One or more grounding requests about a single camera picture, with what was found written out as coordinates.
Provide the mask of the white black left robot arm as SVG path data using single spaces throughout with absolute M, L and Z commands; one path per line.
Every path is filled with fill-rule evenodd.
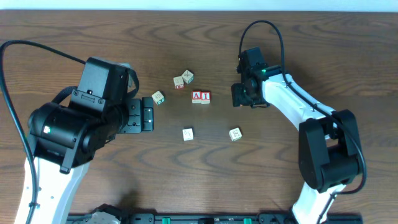
M 38 184 L 32 223 L 65 223 L 80 182 L 95 152 L 117 134 L 154 130 L 154 104 L 136 98 L 139 85 L 128 63 L 90 57 L 68 106 L 61 100 L 32 112 L 27 141 Z

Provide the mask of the red letter A block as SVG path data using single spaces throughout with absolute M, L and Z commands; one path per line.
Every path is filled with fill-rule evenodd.
M 201 103 L 201 91 L 192 91 L 192 103 Z

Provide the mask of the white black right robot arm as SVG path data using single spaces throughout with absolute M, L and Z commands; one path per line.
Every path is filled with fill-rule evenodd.
M 349 110 L 335 111 L 297 85 L 280 66 L 237 67 L 234 106 L 275 106 L 298 130 L 298 166 L 304 185 L 292 207 L 295 223 L 323 223 L 338 195 L 357 175 L 366 177 L 358 125 Z

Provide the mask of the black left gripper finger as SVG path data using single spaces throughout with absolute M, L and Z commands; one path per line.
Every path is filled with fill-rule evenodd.
M 151 97 L 142 97 L 142 109 L 145 114 L 153 113 L 154 101 Z
M 145 113 L 141 126 L 142 132 L 152 132 L 154 130 L 154 115 L 152 113 Z

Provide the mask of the red letter I block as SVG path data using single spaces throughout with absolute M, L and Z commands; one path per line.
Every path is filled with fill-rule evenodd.
M 209 91 L 201 92 L 201 104 L 210 104 L 211 102 L 211 93 Z

